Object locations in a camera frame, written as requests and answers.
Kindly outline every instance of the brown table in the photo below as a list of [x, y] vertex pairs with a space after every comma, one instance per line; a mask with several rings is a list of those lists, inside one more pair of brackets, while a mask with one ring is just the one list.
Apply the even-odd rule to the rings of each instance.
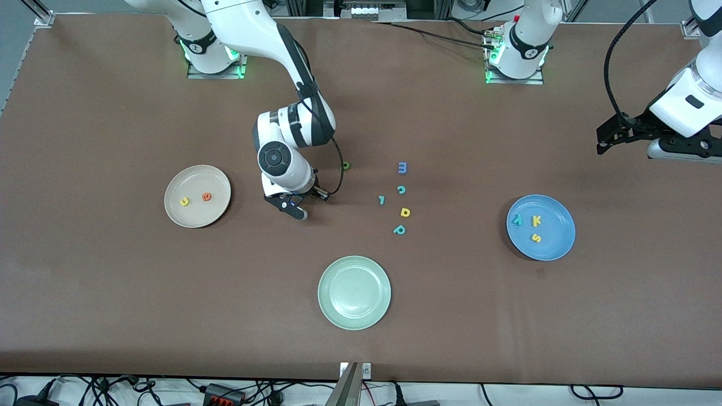
[[[546, 84], [511, 86], [484, 84], [477, 48], [285, 23], [353, 165], [305, 223], [263, 200], [251, 141], [260, 112], [295, 100], [279, 64], [185, 79], [151, 15], [61, 15], [35, 34], [0, 118], [0, 370], [333, 379], [366, 360], [380, 380], [722, 385], [722, 168], [648, 160], [643, 143], [596, 155], [618, 26], [563, 25]], [[631, 29], [612, 67], [622, 108], [639, 113], [697, 51], [678, 27]], [[303, 153], [335, 186], [334, 148]], [[213, 226], [183, 229], [163, 192], [202, 163], [234, 198]], [[511, 203], [534, 193], [574, 216], [559, 261], [525, 259], [505, 234]], [[393, 286], [361, 332], [316, 300], [350, 254]]]

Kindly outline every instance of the gray floor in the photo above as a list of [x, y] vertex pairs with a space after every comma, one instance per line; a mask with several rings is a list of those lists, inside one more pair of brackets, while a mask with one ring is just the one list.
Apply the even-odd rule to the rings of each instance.
[[[123, 0], [44, 0], [56, 12], [132, 12]], [[640, 0], [591, 0], [579, 22], [625, 22]], [[654, 22], [676, 23], [690, 15], [687, 0], [663, 0], [652, 7]], [[0, 0], [0, 113], [12, 87], [35, 16], [20, 0]]]

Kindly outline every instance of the plate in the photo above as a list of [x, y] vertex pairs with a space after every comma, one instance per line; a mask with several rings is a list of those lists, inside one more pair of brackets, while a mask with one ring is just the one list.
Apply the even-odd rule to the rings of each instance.
[[345, 330], [376, 324], [391, 303], [391, 283], [383, 268], [365, 256], [345, 256], [326, 268], [318, 283], [323, 315]]
[[[534, 216], [541, 221], [536, 227]], [[537, 261], [554, 261], [566, 255], [577, 234], [569, 210], [542, 194], [517, 200], [509, 209], [506, 230], [514, 246]]]
[[[205, 200], [204, 194], [210, 194]], [[200, 228], [218, 220], [230, 202], [230, 181], [222, 170], [210, 165], [183, 169], [165, 190], [165, 212], [177, 225]]]

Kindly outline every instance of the white floor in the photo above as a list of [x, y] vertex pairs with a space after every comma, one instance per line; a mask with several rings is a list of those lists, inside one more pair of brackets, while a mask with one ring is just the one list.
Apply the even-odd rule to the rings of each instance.
[[[19, 395], [36, 395], [43, 386], [52, 379], [52, 376], [21, 376], [5, 379], [0, 384], [11, 383], [18, 389]], [[154, 379], [157, 393], [164, 406], [177, 404], [190, 404], [202, 406], [204, 395], [183, 379]], [[210, 383], [221, 384], [228, 388], [238, 388], [253, 385], [253, 381], [223, 381], [194, 379], [197, 385]], [[384, 405], [395, 402], [396, 393], [393, 385], [388, 382], [369, 382], [370, 386], [379, 387], [371, 389], [375, 404]], [[75, 378], [62, 378], [57, 381], [51, 390], [50, 400], [61, 406], [78, 405], [86, 384]], [[489, 399], [494, 406], [574, 406], [594, 405], [592, 401], [583, 401], [575, 398], [568, 386], [555, 385], [485, 385]], [[401, 383], [406, 402], [421, 402], [424, 400], [437, 400], [441, 406], [487, 406], [478, 384], [418, 384]], [[610, 395], [616, 389], [592, 389], [599, 396]], [[584, 389], [577, 388], [577, 392], [584, 394]], [[138, 394], [128, 385], [114, 386], [110, 393], [121, 406], [137, 405]], [[246, 394], [255, 393], [249, 389]], [[285, 406], [324, 405], [331, 390], [326, 387], [306, 387], [295, 385], [284, 391]], [[0, 389], [0, 405], [11, 405], [13, 393], [9, 388]], [[672, 406], [672, 405], [722, 405], [722, 391], [702, 389], [649, 389], [625, 388], [624, 394], [615, 400], [602, 400], [601, 405], [609, 406]], [[93, 396], [86, 396], [86, 405], [92, 405]], [[363, 393], [361, 406], [372, 406], [369, 396]], [[139, 406], [157, 406], [154, 400], [143, 396]]]

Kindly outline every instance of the green plate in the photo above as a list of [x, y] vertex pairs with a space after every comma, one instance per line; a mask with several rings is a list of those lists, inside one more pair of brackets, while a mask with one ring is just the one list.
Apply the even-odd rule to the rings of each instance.
[[318, 305], [333, 324], [363, 330], [376, 324], [391, 302], [383, 268], [365, 256], [345, 256], [326, 268], [318, 283]]

